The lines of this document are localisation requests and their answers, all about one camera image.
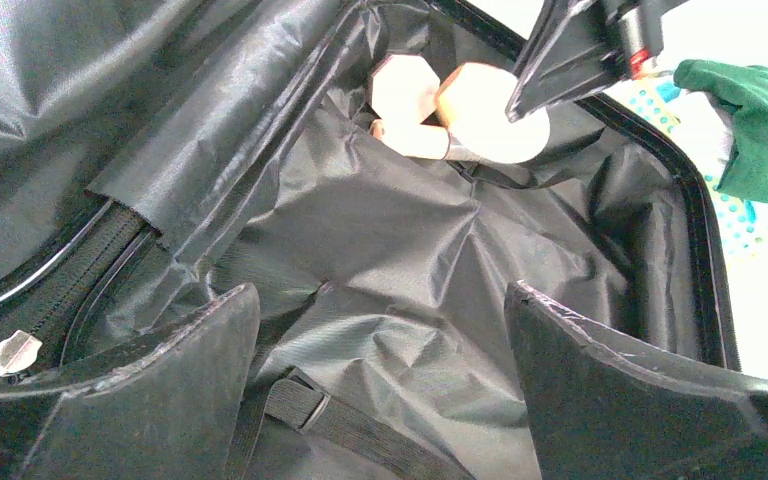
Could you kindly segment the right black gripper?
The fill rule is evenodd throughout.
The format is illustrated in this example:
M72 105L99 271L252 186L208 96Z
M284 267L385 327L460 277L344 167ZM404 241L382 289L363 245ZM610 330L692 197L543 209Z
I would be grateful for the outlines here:
M683 0L545 1L512 73L510 122L645 77L664 48L662 17Z

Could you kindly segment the black ribbed hard-shell suitcase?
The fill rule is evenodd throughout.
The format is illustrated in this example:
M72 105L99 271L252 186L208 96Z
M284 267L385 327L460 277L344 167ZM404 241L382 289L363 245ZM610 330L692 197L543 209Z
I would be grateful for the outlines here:
M219 479L546 479L510 284L738 371L702 178L628 108L552 108L512 167L368 134L387 53L520 44L458 1L0 1L0 384L250 284Z

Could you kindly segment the pink brown small box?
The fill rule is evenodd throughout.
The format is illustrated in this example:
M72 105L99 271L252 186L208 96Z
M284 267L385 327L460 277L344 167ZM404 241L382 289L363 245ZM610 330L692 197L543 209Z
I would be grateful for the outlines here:
M419 55L387 54L368 80L368 103L382 120L422 124L434 111L441 80Z

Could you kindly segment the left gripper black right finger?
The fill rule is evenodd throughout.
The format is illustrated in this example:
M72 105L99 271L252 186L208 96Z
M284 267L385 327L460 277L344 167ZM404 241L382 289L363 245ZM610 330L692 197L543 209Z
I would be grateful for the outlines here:
M692 360L514 282L505 297L546 479L768 479L768 379Z

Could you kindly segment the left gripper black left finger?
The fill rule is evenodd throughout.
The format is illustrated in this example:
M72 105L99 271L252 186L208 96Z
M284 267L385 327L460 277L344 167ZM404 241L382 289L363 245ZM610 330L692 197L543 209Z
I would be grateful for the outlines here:
M0 479L219 479L260 320L243 284L114 348L0 384Z

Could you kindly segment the dark green garment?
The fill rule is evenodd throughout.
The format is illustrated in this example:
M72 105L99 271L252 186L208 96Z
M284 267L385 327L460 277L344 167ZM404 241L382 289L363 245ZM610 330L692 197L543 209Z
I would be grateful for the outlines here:
M713 95L731 113L734 143L719 190L768 204L768 67L688 59L674 82Z

